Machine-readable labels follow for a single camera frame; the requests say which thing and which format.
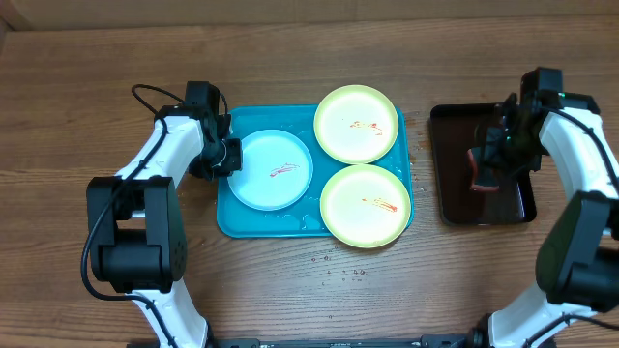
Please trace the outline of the red black sponge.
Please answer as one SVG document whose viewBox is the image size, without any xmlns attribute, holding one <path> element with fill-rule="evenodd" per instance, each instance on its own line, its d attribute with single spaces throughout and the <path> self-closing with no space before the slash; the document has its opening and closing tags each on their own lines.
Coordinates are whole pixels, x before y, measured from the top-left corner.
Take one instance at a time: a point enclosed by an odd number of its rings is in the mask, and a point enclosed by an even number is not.
<svg viewBox="0 0 619 348">
<path fill-rule="evenodd" d="M 499 190 L 495 170 L 484 164 L 481 149 L 471 148 L 466 153 L 467 170 L 470 176 L 470 189 L 479 192 Z"/>
</svg>

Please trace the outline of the light blue plate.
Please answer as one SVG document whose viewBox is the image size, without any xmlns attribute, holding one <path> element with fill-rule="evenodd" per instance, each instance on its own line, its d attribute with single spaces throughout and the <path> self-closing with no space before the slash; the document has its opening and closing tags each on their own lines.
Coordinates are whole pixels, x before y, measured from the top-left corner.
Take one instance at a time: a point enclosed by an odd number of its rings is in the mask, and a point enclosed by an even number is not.
<svg viewBox="0 0 619 348">
<path fill-rule="evenodd" d="M 275 211 L 299 200 L 313 174 L 308 147 L 284 130 L 259 130 L 242 139 L 242 167 L 228 178 L 237 199 L 250 208 Z"/>
</svg>

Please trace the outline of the yellow-green plate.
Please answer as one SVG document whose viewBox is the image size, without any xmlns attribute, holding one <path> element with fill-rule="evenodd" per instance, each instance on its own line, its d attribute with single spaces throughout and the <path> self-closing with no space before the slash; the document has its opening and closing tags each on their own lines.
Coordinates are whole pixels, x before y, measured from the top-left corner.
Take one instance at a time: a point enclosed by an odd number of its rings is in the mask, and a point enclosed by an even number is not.
<svg viewBox="0 0 619 348">
<path fill-rule="evenodd" d="M 320 147 L 346 164 L 381 159 L 398 137 L 398 113 L 382 92 L 366 85 L 346 85 L 330 92 L 313 118 Z"/>
<path fill-rule="evenodd" d="M 334 174 L 321 192 L 319 209 L 329 232 L 358 248 L 390 244 L 413 217 L 405 185 L 390 171 L 371 164 L 347 166 Z"/>
</svg>

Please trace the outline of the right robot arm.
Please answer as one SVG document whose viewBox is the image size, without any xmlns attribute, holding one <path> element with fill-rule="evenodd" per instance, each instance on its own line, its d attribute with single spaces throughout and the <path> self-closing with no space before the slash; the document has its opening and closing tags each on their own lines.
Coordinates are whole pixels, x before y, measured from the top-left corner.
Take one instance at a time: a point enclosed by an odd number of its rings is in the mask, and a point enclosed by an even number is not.
<svg viewBox="0 0 619 348">
<path fill-rule="evenodd" d="M 500 128 L 476 136 L 467 154 L 474 191 L 493 191 L 512 175 L 537 171 L 542 156 L 558 171 L 568 203 L 540 247 L 535 282 L 472 329 L 468 347 L 546 347 L 561 330 L 618 306 L 618 253 L 600 245 L 618 236 L 618 161 L 589 95 L 566 93 L 563 74 L 538 67 L 499 110 Z"/>
</svg>

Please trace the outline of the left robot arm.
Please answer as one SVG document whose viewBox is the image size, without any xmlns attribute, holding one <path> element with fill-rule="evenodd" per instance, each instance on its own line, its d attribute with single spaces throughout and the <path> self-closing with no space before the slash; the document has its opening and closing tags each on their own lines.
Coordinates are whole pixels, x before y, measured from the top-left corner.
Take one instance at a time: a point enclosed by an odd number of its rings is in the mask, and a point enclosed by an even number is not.
<svg viewBox="0 0 619 348">
<path fill-rule="evenodd" d="M 242 167 L 220 90 L 190 81 L 184 97 L 153 108 L 154 128 L 136 157 L 87 186 L 88 236 L 80 260 L 85 289 L 107 302 L 132 302 L 159 347 L 213 347 L 207 320 L 183 276 L 188 261 L 177 188 L 184 175 L 207 181 Z"/>
</svg>

